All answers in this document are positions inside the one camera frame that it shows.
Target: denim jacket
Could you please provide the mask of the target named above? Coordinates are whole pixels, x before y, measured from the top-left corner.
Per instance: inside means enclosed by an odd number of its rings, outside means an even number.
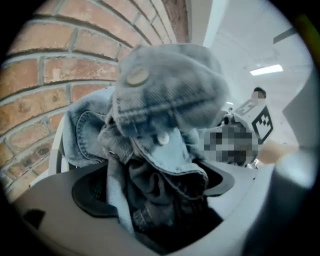
[[[115,86],[84,96],[66,111],[65,157],[78,167],[108,159],[108,203],[117,207],[128,231],[134,232],[132,219],[141,230],[148,228],[149,219],[155,226],[170,225],[171,208],[155,218],[159,208],[152,212],[152,203],[172,201],[164,184],[184,199],[201,198],[208,176],[193,160],[208,157],[205,134],[215,130],[228,93],[220,65],[208,48],[138,46],[119,64]],[[214,155],[212,160],[223,161]],[[144,195],[133,216],[125,192],[126,172]],[[150,192],[155,183],[160,197]]]

